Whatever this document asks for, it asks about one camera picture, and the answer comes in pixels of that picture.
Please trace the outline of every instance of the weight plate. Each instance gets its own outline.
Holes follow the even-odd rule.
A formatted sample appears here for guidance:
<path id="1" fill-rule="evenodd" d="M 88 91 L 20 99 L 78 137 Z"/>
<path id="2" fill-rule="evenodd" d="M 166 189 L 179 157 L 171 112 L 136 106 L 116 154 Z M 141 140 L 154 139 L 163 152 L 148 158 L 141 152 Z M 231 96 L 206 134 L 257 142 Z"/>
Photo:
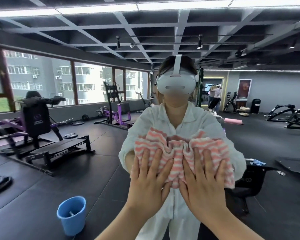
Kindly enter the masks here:
<path id="1" fill-rule="evenodd" d="M 97 112 L 99 113 L 99 116 L 103 116 L 103 108 L 99 107 Z"/>
<path id="2" fill-rule="evenodd" d="M 76 138 L 78 137 L 78 134 L 76 133 L 70 133 L 70 134 L 67 134 L 67 135 L 64 135 L 64 139 L 72 139 L 72 138 Z"/>
<path id="3" fill-rule="evenodd" d="M 12 156 L 15 155 L 14 150 L 12 148 L 6 148 L 6 149 L 2 149 L 0 150 L 0 153 L 6 155 L 6 156 Z"/>
<path id="4" fill-rule="evenodd" d="M 71 123 L 71 125 L 83 125 L 83 124 L 84 124 L 83 121 L 75 121 Z"/>
<path id="5" fill-rule="evenodd" d="M 89 116 L 86 115 L 86 114 L 84 114 L 84 115 L 82 116 L 82 120 L 83 120 L 83 121 L 88 121 L 88 120 L 89 120 Z"/>

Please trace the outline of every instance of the vr headset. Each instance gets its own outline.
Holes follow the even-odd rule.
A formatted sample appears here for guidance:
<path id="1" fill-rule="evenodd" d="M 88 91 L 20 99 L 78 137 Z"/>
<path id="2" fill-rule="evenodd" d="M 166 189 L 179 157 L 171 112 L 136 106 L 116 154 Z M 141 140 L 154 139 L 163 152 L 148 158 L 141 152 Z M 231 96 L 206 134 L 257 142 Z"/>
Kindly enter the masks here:
<path id="1" fill-rule="evenodd" d="M 160 93 L 167 94 L 179 92 L 191 94 L 195 90 L 199 76 L 194 75 L 187 70 L 180 70 L 181 56 L 182 55 L 176 55 L 173 70 L 171 68 L 157 78 L 155 85 Z"/>

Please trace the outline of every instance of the shirt collar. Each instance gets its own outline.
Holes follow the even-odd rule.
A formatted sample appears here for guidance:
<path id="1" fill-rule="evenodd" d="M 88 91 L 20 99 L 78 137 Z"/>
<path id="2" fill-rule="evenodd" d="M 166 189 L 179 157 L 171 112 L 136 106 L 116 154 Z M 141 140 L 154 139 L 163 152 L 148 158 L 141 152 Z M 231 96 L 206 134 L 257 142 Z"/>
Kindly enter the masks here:
<path id="1" fill-rule="evenodd" d="M 189 123 L 189 122 L 195 121 L 195 117 L 193 115 L 193 108 L 194 107 L 195 106 L 193 105 L 193 103 L 188 101 L 188 107 L 187 107 L 187 110 L 185 112 L 182 123 Z M 167 112 L 166 112 L 166 108 L 164 106 L 164 103 L 160 104 L 160 106 L 159 106 L 158 119 L 169 122 L 169 118 L 167 116 Z"/>

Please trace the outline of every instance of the headset strap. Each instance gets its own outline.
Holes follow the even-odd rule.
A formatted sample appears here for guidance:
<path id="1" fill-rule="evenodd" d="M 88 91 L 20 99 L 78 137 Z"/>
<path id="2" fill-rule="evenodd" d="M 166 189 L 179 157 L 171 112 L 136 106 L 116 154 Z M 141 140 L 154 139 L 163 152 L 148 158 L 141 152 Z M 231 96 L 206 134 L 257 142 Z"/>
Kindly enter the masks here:
<path id="1" fill-rule="evenodd" d="M 174 61 L 174 67 L 173 67 L 173 74 L 171 76 L 181 76 L 180 75 L 181 56 L 182 55 L 176 55 L 176 59 Z"/>

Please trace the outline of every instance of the ceiling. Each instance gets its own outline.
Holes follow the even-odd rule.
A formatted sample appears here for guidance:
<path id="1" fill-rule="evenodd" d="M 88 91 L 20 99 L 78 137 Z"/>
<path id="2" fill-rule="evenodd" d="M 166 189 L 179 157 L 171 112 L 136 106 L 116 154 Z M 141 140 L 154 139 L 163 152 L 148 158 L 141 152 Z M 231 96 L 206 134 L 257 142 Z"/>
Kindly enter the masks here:
<path id="1" fill-rule="evenodd" d="M 0 10 L 155 1 L 167 0 L 0 0 Z M 0 17 L 0 29 L 154 68 L 184 54 L 209 69 L 300 70 L 299 8 Z"/>

